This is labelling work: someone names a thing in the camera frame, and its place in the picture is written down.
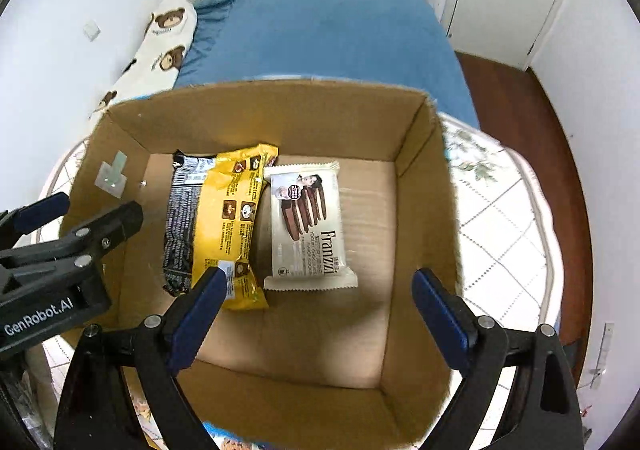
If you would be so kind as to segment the yellow snack packet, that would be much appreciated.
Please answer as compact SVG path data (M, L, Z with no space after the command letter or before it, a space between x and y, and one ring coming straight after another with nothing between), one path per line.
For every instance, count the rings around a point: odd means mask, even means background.
M279 149L258 144L224 152L215 158L201 186L195 215L192 282L209 268L219 268L226 276L229 310L256 310L268 307L264 291L250 268L250 248L265 168L277 159Z

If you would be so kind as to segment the white wall switch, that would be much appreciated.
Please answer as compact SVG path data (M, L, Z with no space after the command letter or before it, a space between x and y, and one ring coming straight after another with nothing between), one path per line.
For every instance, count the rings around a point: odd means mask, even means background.
M89 42L93 42L100 36L101 29L99 28L99 25L96 24L96 22L90 20L82 27L82 32L84 32Z

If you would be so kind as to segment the floral white tablecloth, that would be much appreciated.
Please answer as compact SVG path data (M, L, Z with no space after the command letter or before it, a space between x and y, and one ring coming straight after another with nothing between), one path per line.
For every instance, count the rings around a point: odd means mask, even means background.
M103 114L70 188L62 232L115 207L100 166L126 155L125 200L141 230L107 256L108 328L170 303L160 269L170 158L272 144L284 162L341 165L341 212L356 288L271 292L268 308L223 311L179 383L199 418L278 449L405 449L435 425L454 376L414 306L426 267L471 307L527 328L546 310L552 230L536 221L513 158L428 104L337 101L171 104Z

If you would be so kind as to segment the blue bed sheet mattress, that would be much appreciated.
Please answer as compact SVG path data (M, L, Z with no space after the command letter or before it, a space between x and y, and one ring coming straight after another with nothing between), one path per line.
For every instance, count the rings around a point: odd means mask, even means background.
M202 0L179 87L258 78L420 89L480 124L460 62L425 0Z

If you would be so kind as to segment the black snack packet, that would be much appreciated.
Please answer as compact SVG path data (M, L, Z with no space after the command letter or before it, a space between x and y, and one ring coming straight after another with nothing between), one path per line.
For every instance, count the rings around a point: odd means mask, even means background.
M216 156L192 156L176 151L172 156L172 178L164 233L164 290L177 297L189 292L194 254L194 232L198 201L208 171Z

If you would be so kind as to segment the white wall socket strip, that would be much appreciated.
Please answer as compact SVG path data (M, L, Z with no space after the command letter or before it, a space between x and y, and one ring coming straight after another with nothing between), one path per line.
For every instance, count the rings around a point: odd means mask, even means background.
M601 343L599 346L596 366L591 371L590 389L598 389L608 366L608 354L611 351L613 335L615 332L614 322L605 322Z

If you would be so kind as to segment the bear print white blanket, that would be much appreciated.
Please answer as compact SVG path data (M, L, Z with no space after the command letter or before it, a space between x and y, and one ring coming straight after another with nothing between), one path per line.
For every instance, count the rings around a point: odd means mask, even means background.
M96 106L90 124L98 124L109 106L171 90L192 45L197 23L196 10L187 0L162 0L151 14L134 58Z

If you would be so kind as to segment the cardboard box blue outside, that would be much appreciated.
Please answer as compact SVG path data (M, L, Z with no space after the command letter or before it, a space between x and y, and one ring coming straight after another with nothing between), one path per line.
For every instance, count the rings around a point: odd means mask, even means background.
M259 181L273 147L282 174ZM136 201L141 230L104 259L112 329L161 314L174 154L220 158L190 274L257 279L262 310L217 314L178 383L196 417L279 449L400 449L423 438L449 370L411 296L458 284L444 131L428 95L384 85L253 80L117 103L96 125L61 229Z

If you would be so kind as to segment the white Franzzi wafer packet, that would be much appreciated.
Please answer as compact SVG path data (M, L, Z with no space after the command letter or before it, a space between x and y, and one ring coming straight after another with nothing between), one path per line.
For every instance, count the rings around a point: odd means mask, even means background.
M273 292L356 288L348 266L342 223L339 162L271 166L271 274Z

